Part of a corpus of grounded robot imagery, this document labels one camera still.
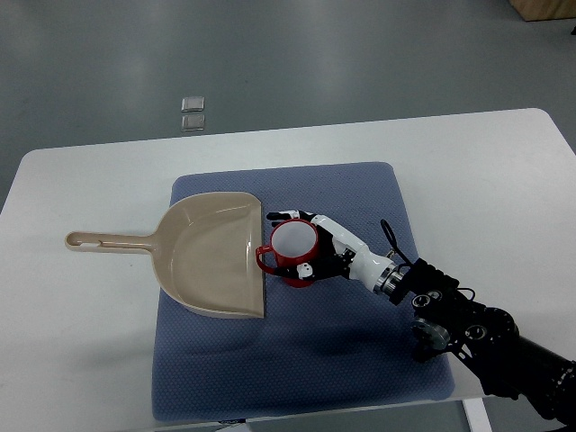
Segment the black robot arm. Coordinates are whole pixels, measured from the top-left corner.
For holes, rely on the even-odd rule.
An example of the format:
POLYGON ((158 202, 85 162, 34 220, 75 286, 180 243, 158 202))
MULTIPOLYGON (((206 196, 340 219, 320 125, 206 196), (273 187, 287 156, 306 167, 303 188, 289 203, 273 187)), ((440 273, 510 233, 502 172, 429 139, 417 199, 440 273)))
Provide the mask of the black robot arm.
POLYGON ((543 419, 575 429, 575 363, 520 335, 505 310, 475 301, 475 292, 419 258, 385 271, 374 290, 394 305, 409 300, 415 361, 453 354, 487 395, 524 396, 543 419))

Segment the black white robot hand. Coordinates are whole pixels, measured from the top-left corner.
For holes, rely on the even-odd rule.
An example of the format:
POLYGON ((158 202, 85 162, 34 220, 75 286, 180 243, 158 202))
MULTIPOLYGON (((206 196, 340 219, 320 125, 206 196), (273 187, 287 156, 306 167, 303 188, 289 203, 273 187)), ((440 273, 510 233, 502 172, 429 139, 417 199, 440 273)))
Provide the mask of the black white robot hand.
POLYGON ((373 253, 368 245, 330 217, 306 211, 270 212, 273 228, 282 221, 304 219, 319 233, 319 256, 309 262, 313 282, 334 277, 356 280, 370 292, 390 294, 402 278, 400 266, 387 256, 373 253))

